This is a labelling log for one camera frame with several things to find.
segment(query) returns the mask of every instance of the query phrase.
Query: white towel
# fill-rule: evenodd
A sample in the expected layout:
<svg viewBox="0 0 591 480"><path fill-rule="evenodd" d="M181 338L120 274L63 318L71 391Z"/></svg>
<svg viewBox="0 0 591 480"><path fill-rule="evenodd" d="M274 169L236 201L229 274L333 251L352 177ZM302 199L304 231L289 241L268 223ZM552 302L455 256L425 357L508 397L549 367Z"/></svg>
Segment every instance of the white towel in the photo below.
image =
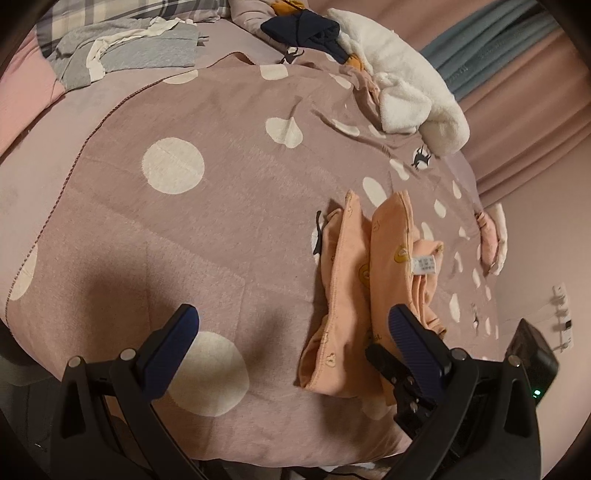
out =
<svg viewBox="0 0 591 480"><path fill-rule="evenodd" d="M362 15L330 8L340 25L338 42L355 53L381 89L382 129L418 129L429 150L442 157L458 152L470 137L462 109L438 72L396 33Z"/></svg>

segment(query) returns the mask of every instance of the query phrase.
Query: white cloth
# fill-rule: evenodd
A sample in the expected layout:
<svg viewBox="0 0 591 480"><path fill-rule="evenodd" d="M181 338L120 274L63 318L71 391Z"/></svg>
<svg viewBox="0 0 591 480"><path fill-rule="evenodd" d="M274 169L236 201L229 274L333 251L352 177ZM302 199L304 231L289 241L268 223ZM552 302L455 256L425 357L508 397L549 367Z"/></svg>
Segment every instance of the white cloth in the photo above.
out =
<svg viewBox="0 0 591 480"><path fill-rule="evenodd" d="M150 21L150 26L148 28L136 28L134 30L120 32L115 35L107 35L97 38L92 44L86 57L86 68L88 68L90 73L90 81L95 82L105 76L105 68L100 62L100 58L112 46L129 40L134 40L136 38L157 37L158 35L162 35L167 30L170 30L180 22L184 23L183 20L179 18L175 18L174 20L165 20L164 18L156 17Z"/></svg>
<svg viewBox="0 0 591 480"><path fill-rule="evenodd" d="M494 204L488 209L488 214L496 225L496 236L499 239L499 249L496 253L496 260L491 267L491 273L498 275L503 270L505 260L507 258L507 221L505 219L505 211L503 205L500 203Z"/></svg>
<svg viewBox="0 0 591 480"><path fill-rule="evenodd" d="M468 122L431 64L396 33L362 15L330 8L340 25L339 44L355 53L380 88L382 129L419 130L429 150L442 157L458 152L470 137Z"/></svg>

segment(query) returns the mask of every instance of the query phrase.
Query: plaid pillow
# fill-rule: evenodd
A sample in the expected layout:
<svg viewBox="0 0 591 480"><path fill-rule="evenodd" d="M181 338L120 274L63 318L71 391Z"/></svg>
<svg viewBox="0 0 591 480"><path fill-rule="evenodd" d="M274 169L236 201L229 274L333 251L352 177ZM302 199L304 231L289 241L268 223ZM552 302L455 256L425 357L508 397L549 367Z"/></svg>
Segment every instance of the plaid pillow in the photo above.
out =
<svg viewBox="0 0 591 480"><path fill-rule="evenodd" d="M180 17L215 22L229 16L228 0L59 0L37 23L37 38L48 57L69 31L104 20Z"/></svg>

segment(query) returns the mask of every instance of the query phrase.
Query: white polka dot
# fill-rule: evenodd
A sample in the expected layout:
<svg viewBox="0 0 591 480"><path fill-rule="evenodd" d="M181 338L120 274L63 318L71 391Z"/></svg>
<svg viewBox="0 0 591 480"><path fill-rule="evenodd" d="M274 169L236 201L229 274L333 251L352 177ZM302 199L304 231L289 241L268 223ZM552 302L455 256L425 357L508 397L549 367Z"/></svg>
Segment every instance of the white polka dot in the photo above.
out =
<svg viewBox="0 0 591 480"><path fill-rule="evenodd" d="M371 177L365 177L363 179L363 189L369 201L376 207L382 205L386 201L386 198L388 198L379 182Z"/></svg>
<svg viewBox="0 0 591 480"><path fill-rule="evenodd" d="M372 420L381 420L392 410L383 397L363 398L361 402L361 411Z"/></svg>
<svg viewBox="0 0 591 480"><path fill-rule="evenodd" d="M246 364L236 346L213 332L199 332L174 374L168 393L195 415L219 417L248 391Z"/></svg>
<svg viewBox="0 0 591 480"><path fill-rule="evenodd" d="M464 271L464 265L462 263L462 257L460 256L460 252L456 252L456 254L453 256L453 258L456 259L458 272L462 273Z"/></svg>
<svg viewBox="0 0 591 480"><path fill-rule="evenodd" d="M445 218L445 215L447 214L447 209L445 208L444 204L442 204L439 200L435 200L435 204L433 205L433 208L435 208L435 213L440 218Z"/></svg>
<svg viewBox="0 0 591 480"><path fill-rule="evenodd" d="M410 175L408 175L408 172L404 168L404 165L402 165L400 162L394 160L393 158L390 158L390 165L392 165L392 168L396 170L396 173L398 173L400 180L408 180L410 178Z"/></svg>
<svg viewBox="0 0 591 480"><path fill-rule="evenodd" d="M353 127L351 125L345 125L338 120L332 119L333 125L344 134L350 135L351 137L358 137L361 132L359 132L359 128Z"/></svg>
<svg viewBox="0 0 591 480"><path fill-rule="evenodd" d="M276 116L268 118L265 122L265 129L273 141L285 145L287 148L297 147L304 139L304 135L293 117L287 120Z"/></svg>
<svg viewBox="0 0 591 480"><path fill-rule="evenodd" d="M282 63L261 65L259 68L261 69L261 77L265 80L281 80L289 75L287 73L287 67Z"/></svg>
<svg viewBox="0 0 591 480"><path fill-rule="evenodd" d="M352 83L346 79L344 79L342 76L340 75L333 75L332 73L329 73L329 75L335 79L336 83L338 83L339 85L341 85L342 88L346 88L346 89L350 89L352 87Z"/></svg>
<svg viewBox="0 0 591 480"><path fill-rule="evenodd" d="M191 70L190 72L181 73L180 75L175 75L174 77L169 77L162 81L164 83L169 83L170 85L180 85L181 83L190 82L191 80L196 79L198 76L199 70Z"/></svg>
<svg viewBox="0 0 591 480"><path fill-rule="evenodd" d="M10 300L18 300L21 298L31 282L33 281L33 274L35 273L35 266L37 265L37 245L33 247L31 255L27 258L27 261L22 266L21 271L18 274L17 280L12 287L10 292Z"/></svg>
<svg viewBox="0 0 591 480"><path fill-rule="evenodd" d="M453 196L455 198L457 198L458 200L462 198L462 191L460 190L460 187L457 186L457 183L452 180L452 190L453 190Z"/></svg>
<svg viewBox="0 0 591 480"><path fill-rule="evenodd" d="M423 230L423 238L425 240L435 240L435 237L433 236L433 232L431 231L431 227L429 227L427 225L427 222L423 222L421 223L421 229Z"/></svg>
<svg viewBox="0 0 591 480"><path fill-rule="evenodd" d="M369 133L371 133L375 138L386 138L386 135L382 132L379 132L377 128L375 128L372 124L368 125Z"/></svg>
<svg viewBox="0 0 591 480"><path fill-rule="evenodd" d="M146 150L142 171L153 188L174 195L199 184L205 172L205 163L195 145L170 137L158 140Z"/></svg>
<svg viewBox="0 0 591 480"><path fill-rule="evenodd" d="M457 231L457 234L459 236L461 236L462 238L465 238L466 240L469 240L470 237L466 235L466 231L464 230L464 227L460 227L460 229Z"/></svg>
<svg viewBox="0 0 591 480"><path fill-rule="evenodd" d="M476 285L476 288L480 288L480 275L476 269L472 270L472 280L474 280L474 285Z"/></svg>
<svg viewBox="0 0 591 480"><path fill-rule="evenodd" d="M460 302L457 299L457 293L454 293L449 301L449 312L452 314L453 321L460 323Z"/></svg>

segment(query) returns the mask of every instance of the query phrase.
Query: clothing label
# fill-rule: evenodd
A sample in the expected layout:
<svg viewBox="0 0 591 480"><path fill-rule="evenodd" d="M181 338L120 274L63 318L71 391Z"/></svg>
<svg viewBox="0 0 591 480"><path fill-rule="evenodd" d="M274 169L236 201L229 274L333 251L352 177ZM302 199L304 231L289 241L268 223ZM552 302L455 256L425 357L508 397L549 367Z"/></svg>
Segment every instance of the clothing label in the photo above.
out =
<svg viewBox="0 0 591 480"><path fill-rule="evenodd" d="M437 273L434 255L413 257L413 275L427 275Z"/></svg>

